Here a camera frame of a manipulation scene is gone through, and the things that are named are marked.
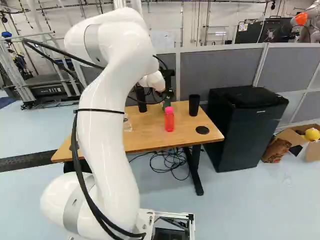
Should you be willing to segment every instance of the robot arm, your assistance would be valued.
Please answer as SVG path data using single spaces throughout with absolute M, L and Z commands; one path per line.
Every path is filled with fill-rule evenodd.
M 316 43 L 320 41 L 320 0 L 316 0 L 304 12 L 291 19 L 292 26 L 305 26 L 300 31 L 299 43 Z
M 124 112 L 126 98 L 138 81 L 160 92 L 164 89 L 146 24 L 131 8 L 88 18 L 73 26 L 64 41 L 68 52 L 106 66 L 83 91 L 79 109 Z M 79 148 L 92 170 L 92 175 L 84 174 L 90 197 L 123 230 L 139 229 L 140 195 L 123 146 L 123 115 L 80 111 L 76 133 Z M 89 209 L 74 172 L 53 180 L 41 197 L 41 209 L 75 235 L 112 239 Z M 118 232 L 114 234 L 124 238 Z

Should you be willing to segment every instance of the black cup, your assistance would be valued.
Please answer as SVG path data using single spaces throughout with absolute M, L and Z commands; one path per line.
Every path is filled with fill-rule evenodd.
M 189 95 L 189 115 L 191 117 L 195 117 L 198 115 L 199 103 L 200 103 L 199 94 Z

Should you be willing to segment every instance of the gray cubicle partition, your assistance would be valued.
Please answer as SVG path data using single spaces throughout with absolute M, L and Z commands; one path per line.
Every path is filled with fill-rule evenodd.
M 234 44 L 174 48 L 160 53 L 158 56 L 168 67 L 176 70 L 172 87 L 177 99 L 200 94 L 206 101 L 209 89 L 254 85 L 289 100 L 281 126 L 320 118 L 320 44 Z M 88 82 L 100 73 L 92 68 L 86 70 L 83 73 Z M 148 96 L 147 101 L 154 99 Z M 126 104 L 136 102 L 128 99 Z
M 206 101 L 209 89 L 253 83 L 263 52 L 262 47 L 225 50 L 214 50 L 213 47 L 212 49 L 181 52 L 181 100 L 187 100 L 190 94 L 200 94 L 201 100 Z
M 278 93 L 305 90 L 319 62 L 319 47 L 270 47 L 258 87 Z
M 320 118 L 320 45 L 269 43 L 255 86 L 265 87 L 289 100 L 280 126 Z
M 320 118 L 320 91 L 308 92 L 298 109 L 293 122 Z

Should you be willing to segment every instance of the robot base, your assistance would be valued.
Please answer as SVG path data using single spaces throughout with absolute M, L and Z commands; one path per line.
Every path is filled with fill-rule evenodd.
M 172 238 L 195 240 L 195 230 L 195 215 L 192 213 L 157 212 L 141 208 L 133 232 L 146 233 L 144 240 L 170 240 Z M 69 236 L 67 240 L 84 239 L 79 236 Z

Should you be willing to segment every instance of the pink bottle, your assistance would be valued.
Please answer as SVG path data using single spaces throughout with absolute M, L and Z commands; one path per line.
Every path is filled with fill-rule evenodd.
M 173 106 L 167 106 L 164 110 L 164 129 L 167 132 L 173 132 L 175 129 L 175 115 Z

